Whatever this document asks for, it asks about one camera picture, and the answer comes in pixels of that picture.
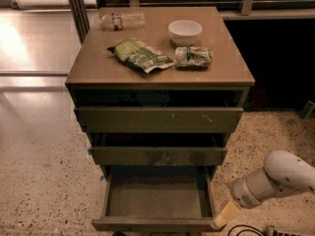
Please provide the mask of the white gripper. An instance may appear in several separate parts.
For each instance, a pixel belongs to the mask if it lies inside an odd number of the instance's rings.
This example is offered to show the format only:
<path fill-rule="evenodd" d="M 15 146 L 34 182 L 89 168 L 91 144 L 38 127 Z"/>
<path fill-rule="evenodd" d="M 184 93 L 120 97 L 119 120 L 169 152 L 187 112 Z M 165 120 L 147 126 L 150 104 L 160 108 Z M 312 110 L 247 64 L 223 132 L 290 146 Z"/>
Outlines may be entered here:
<path fill-rule="evenodd" d="M 232 185 L 230 200 L 211 222 L 213 229 L 219 230 L 228 225 L 240 213 L 241 208 L 260 206 L 263 201 L 271 198 L 289 197 L 303 193 L 303 190 L 285 186 L 267 175 L 259 168 L 238 178 Z"/>

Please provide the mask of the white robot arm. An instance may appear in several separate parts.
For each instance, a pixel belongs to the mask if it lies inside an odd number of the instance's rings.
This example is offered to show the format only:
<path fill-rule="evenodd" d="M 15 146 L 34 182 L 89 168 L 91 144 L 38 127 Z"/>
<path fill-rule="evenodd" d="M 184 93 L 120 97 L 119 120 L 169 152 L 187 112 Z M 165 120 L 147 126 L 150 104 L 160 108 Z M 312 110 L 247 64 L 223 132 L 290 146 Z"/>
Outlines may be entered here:
<path fill-rule="evenodd" d="M 285 150 L 269 152 L 263 166 L 238 178 L 230 189 L 231 200 L 211 222 L 219 230 L 237 217 L 243 208 L 260 206 L 271 198 L 315 193 L 315 168 Z"/>

